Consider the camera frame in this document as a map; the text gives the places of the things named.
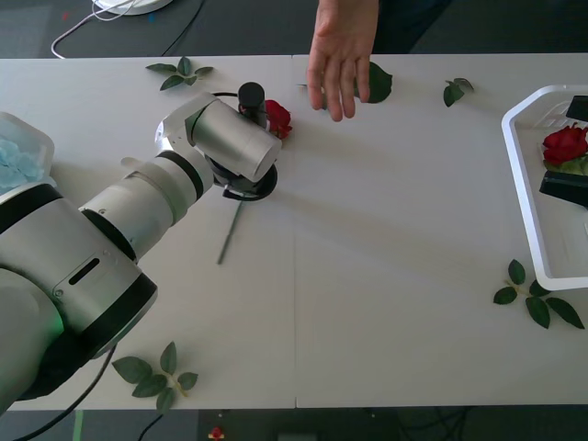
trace finger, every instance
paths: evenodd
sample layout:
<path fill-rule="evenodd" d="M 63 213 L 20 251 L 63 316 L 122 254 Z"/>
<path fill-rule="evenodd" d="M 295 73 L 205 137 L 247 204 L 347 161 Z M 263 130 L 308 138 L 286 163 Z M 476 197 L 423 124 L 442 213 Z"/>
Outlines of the finger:
<path fill-rule="evenodd" d="M 343 119 L 343 110 L 341 109 L 341 62 L 335 58 L 327 61 L 324 68 L 324 91 L 327 95 L 327 107 L 331 113 L 333 121 Z"/>
<path fill-rule="evenodd" d="M 320 51 L 311 50 L 309 59 L 309 69 L 306 72 L 306 81 L 309 85 L 309 99 L 311 106 L 315 110 L 322 108 L 322 73 L 326 58 Z"/>
<path fill-rule="evenodd" d="M 341 66 L 341 97 L 343 98 L 343 111 L 347 118 L 356 114 L 356 102 L 353 99 L 353 80 L 356 79 L 356 63 L 345 60 Z"/>
<path fill-rule="evenodd" d="M 369 101 L 369 58 L 360 58 L 356 63 L 357 88 L 362 103 Z"/>

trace white plastic tray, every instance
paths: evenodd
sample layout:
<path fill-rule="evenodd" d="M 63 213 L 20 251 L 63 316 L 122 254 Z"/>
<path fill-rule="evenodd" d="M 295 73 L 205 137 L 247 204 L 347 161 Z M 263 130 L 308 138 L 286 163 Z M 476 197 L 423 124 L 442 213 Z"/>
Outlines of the white plastic tray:
<path fill-rule="evenodd" d="M 542 143 L 554 131 L 578 123 L 565 114 L 588 85 L 550 85 L 504 115 L 503 132 L 525 222 L 533 265 L 546 289 L 588 288 L 588 210 L 539 193 L 543 175 Z"/>

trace white robotic arm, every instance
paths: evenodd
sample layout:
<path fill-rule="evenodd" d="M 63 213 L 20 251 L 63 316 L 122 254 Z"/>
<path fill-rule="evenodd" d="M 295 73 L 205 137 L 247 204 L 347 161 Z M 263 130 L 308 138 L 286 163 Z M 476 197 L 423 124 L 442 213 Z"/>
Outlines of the white robotic arm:
<path fill-rule="evenodd" d="M 281 141 L 261 86 L 238 97 L 239 113 L 208 93 L 182 106 L 157 129 L 159 154 L 128 162 L 80 209 L 48 184 L 0 198 L 0 414 L 57 389 L 141 319 L 157 287 L 137 261 L 213 184 L 229 198 L 271 193 Z"/>

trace green leaf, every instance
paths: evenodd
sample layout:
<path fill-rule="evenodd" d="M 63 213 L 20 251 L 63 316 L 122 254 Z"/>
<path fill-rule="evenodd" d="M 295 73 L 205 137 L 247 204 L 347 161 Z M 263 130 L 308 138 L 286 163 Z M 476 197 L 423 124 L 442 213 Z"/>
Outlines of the green leaf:
<path fill-rule="evenodd" d="M 150 71 L 159 72 L 160 74 L 169 74 L 170 72 L 175 74 L 177 69 L 173 64 L 163 64 L 158 62 L 157 64 L 151 64 L 147 66 L 145 69 L 149 69 Z"/>
<path fill-rule="evenodd" d="M 167 378 L 162 374 L 156 374 L 143 379 L 132 392 L 136 398 L 147 398 L 158 395 L 167 386 Z"/>
<path fill-rule="evenodd" d="M 549 328 L 549 309 L 548 305 L 539 297 L 529 297 L 525 300 L 526 308 L 531 318 L 545 329 Z"/>
<path fill-rule="evenodd" d="M 137 384 L 153 373 L 151 366 L 136 356 L 125 356 L 112 363 L 112 367 L 130 384 Z"/>
<path fill-rule="evenodd" d="M 508 275 L 515 285 L 522 285 L 525 283 L 525 268 L 518 260 L 514 260 L 508 266 Z"/>
<path fill-rule="evenodd" d="M 588 176 L 588 157 L 583 156 L 582 158 L 578 159 L 580 163 L 580 168 L 582 169 L 582 174 L 584 176 Z"/>
<path fill-rule="evenodd" d="M 566 300 L 552 297 L 545 300 L 549 307 L 554 310 L 563 320 L 575 326 L 578 329 L 584 329 L 584 324 L 580 320 L 578 312 Z"/>
<path fill-rule="evenodd" d="M 180 383 L 180 386 L 183 390 L 192 389 L 197 381 L 198 374 L 194 374 L 192 372 L 184 372 L 177 378 L 177 382 Z"/>
<path fill-rule="evenodd" d="M 577 159 L 572 159 L 560 165 L 560 172 L 569 175 L 583 175 L 581 163 Z"/>
<path fill-rule="evenodd" d="M 175 350 L 174 342 L 166 347 L 159 359 L 159 364 L 161 365 L 163 372 L 167 372 L 169 375 L 174 375 L 175 367 L 177 366 L 177 351 Z"/>
<path fill-rule="evenodd" d="M 181 85 L 182 83 L 184 83 L 184 78 L 182 78 L 180 75 L 172 75 L 164 81 L 159 90 L 166 90 L 170 87 Z"/>
<path fill-rule="evenodd" d="M 516 299 L 516 289 L 513 287 L 506 287 L 494 294 L 494 303 L 497 305 L 508 305 Z"/>
<path fill-rule="evenodd" d="M 465 78 L 455 78 L 453 82 L 460 87 L 465 87 L 466 89 L 469 89 L 472 92 L 474 91 L 474 86 L 471 85 L 471 83 Z"/>
<path fill-rule="evenodd" d="M 459 101 L 465 94 L 461 88 L 453 81 L 446 81 L 449 85 L 443 91 L 443 101 L 447 107 L 453 106 L 456 101 Z"/>
<path fill-rule="evenodd" d="M 545 168 L 547 168 L 550 172 L 558 172 L 560 170 L 559 165 L 549 163 L 546 160 L 543 160 L 543 165 L 545 165 Z"/>
<path fill-rule="evenodd" d="M 175 401 L 175 391 L 172 388 L 165 388 L 157 397 L 157 412 L 161 415 L 167 413 Z"/>
<path fill-rule="evenodd" d="M 188 78 L 184 78 L 184 83 L 187 85 L 194 85 L 194 83 L 198 80 L 197 76 L 189 76 Z"/>
<path fill-rule="evenodd" d="M 533 283 L 531 284 L 531 288 L 529 288 L 529 292 L 531 293 L 532 296 L 543 297 L 543 296 L 547 296 L 551 291 L 541 287 L 541 285 L 539 285 L 539 282 L 534 280 Z"/>
<path fill-rule="evenodd" d="M 192 63 L 187 57 L 180 58 L 179 63 L 177 64 L 177 72 L 180 75 L 188 76 L 192 71 Z"/>
<path fill-rule="evenodd" d="M 374 62 L 369 62 L 369 100 L 368 103 L 377 104 L 385 100 L 392 91 L 392 75 L 384 72 Z M 355 94 L 359 97 L 357 84 Z"/>
<path fill-rule="evenodd" d="M 214 67 L 201 67 L 194 72 L 194 75 L 198 77 L 210 74 L 214 70 Z"/>
<path fill-rule="evenodd" d="M 443 91 L 443 102 L 447 107 L 453 106 L 453 104 L 456 102 L 456 100 L 453 98 L 453 95 L 451 94 L 450 86 L 447 86 Z"/>

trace human hand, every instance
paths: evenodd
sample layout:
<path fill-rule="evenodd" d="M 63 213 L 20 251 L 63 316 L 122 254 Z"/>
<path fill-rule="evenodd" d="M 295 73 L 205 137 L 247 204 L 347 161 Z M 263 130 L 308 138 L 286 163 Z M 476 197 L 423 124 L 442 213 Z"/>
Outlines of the human hand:
<path fill-rule="evenodd" d="M 378 0 L 320 0 L 307 71 L 312 108 L 322 108 L 322 87 L 333 121 L 356 114 L 354 80 L 369 100 L 369 55 L 376 37 Z"/>

